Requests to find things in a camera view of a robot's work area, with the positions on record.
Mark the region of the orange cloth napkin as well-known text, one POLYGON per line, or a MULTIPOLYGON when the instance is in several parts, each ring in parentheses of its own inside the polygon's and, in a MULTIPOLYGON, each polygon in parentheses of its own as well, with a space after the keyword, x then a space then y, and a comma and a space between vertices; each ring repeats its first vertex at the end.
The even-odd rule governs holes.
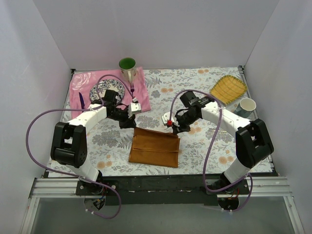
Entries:
POLYGON ((178 167, 180 138, 136 127, 129 154, 129 162, 164 167, 178 167))

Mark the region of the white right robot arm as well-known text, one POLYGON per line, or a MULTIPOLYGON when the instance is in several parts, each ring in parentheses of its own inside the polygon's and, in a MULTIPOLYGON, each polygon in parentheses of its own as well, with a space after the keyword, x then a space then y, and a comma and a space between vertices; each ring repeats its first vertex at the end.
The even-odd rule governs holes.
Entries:
POLYGON ((195 96, 196 90, 180 91, 175 97, 179 98, 185 106, 184 114, 164 115, 163 123, 171 127, 175 135, 190 131, 190 126, 198 119, 216 124, 216 130, 225 130, 235 138, 236 159, 225 170, 220 178, 211 185, 204 184, 210 193, 233 193, 238 184, 247 176, 249 171, 260 161, 274 152, 266 124, 261 119, 249 120, 240 117, 221 106, 220 101, 210 94, 203 98, 195 96))

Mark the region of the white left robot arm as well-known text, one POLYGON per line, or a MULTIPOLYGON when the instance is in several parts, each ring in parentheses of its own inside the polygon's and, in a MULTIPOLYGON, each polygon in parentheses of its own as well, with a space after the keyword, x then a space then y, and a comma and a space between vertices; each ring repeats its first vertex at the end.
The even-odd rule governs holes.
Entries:
POLYGON ((135 114, 141 112, 141 105, 136 97, 124 109, 118 108, 118 93, 107 90, 104 97, 91 102, 88 109, 68 122, 55 125, 51 147, 51 159, 70 169, 67 176, 80 179, 82 185, 93 195, 104 191, 102 173, 88 158, 87 133, 99 122, 108 118, 119 122, 121 129, 135 128, 135 114))

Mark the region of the green inside floral mug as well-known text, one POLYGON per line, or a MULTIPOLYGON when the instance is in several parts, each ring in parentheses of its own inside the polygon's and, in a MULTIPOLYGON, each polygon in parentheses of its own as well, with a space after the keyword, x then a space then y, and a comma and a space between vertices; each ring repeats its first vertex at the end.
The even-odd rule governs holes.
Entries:
POLYGON ((125 80, 133 83, 137 75, 136 61, 133 58, 122 58, 119 61, 119 68, 125 80))

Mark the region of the blue floral ceramic plate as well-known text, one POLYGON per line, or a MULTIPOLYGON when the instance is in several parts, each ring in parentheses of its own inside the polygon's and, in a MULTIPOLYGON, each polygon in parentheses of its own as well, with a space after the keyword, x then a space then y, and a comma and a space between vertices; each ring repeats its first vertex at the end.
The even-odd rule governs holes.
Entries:
POLYGON ((113 90, 118 93, 116 96, 117 103, 121 103, 124 95, 125 95, 125 87, 119 80, 114 79, 105 79, 100 81, 99 85, 96 84, 91 88, 89 93, 90 101, 94 101, 99 99, 98 93, 100 97, 103 98, 105 96, 106 90, 113 90))

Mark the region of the purple plastic knife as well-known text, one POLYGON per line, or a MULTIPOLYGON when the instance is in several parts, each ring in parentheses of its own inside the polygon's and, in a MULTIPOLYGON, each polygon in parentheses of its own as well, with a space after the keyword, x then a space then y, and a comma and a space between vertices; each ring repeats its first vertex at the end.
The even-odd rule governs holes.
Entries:
POLYGON ((85 109, 85 103, 84 103, 83 95, 80 92, 78 94, 79 94, 81 109, 85 109))

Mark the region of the purple plastic fork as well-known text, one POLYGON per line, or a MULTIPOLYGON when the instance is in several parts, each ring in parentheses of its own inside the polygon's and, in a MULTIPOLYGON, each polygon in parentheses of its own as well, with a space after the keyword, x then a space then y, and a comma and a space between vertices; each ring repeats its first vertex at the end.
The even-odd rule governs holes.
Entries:
POLYGON ((130 90, 131 90, 132 98, 134 98, 135 88, 134 88, 134 84, 133 83, 130 83, 130 90))

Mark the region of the floral patterned table mat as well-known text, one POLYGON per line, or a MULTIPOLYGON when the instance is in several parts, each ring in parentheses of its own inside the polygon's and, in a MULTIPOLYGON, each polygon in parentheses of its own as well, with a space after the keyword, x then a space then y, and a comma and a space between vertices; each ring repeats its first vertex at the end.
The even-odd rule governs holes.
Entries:
MULTIPOLYGON (((161 116, 183 108, 176 94, 194 89, 201 96, 225 75, 241 77, 235 67, 144 70, 151 110, 136 116, 137 126, 169 132, 161 116)), ((235 160, 235 142, 230 134, 211 129, 215 129, 213 123, 200 119, 191 125, 189 132, 181 133, 178 167, 169 168, 129 162, 134 131, 122 130, 116 121, 105 119, 87 134, 88 157, 104 176, 219 174, 235 160)))

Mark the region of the pink cloth placemat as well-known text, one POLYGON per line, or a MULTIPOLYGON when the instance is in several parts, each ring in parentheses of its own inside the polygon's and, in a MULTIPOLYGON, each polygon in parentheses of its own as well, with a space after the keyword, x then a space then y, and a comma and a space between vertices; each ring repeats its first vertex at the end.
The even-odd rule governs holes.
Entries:
MULTIPOLYGON (((151 110, 149 102, 149 94, 147 87, 145 85, 145 77, 142 67, 138 67, 136 76, 133 78, 134 84, 134 96, 138 99, 141 104, 142 112, 151 110)), ((69 86, 69 98, 70 98, 70 107, 72 109, 80 109, 81 102, 79 94, 82 95, 84 100, 85 108, 88 108, 91 104, 90 100, 90 91, 94 85, 96 85, 99 78, 103 75, 111 74, 117 76, 119 79, 122 79, 127 87, 129 87, 129 82, 124 78, 121 70, 100 70, 100 71, 91 71, 74 74, 72 81, 69 86)))

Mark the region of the woven bamboo basket tray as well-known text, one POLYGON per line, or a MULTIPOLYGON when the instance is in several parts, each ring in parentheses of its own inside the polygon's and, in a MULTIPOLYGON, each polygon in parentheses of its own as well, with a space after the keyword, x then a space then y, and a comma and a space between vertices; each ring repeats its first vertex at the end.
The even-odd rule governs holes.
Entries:
POLYGON ((216 82, 210 94, 228 105, 243 96, 246 91, 247 85, 243 81, 232 75, 225 75, 216 82))

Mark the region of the grey white mug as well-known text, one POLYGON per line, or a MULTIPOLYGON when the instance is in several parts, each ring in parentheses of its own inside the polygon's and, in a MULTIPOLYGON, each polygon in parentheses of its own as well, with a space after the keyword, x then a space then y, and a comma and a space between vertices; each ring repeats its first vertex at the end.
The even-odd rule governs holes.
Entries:
POLYGON ((237 108, 234 110, 234 114, 247 118, 256 109, 256 102, 251 98, 243 98, 240 100, 237 108))

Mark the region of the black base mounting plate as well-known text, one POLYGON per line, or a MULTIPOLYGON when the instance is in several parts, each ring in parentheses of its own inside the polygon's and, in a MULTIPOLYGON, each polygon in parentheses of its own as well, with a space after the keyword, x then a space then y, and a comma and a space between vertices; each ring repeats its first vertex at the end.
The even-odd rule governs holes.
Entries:
POLYGON ((116 187, 123 205, 218 205, 218 194, 206 192, 201 175, 106 176, 103 184, 116 187))

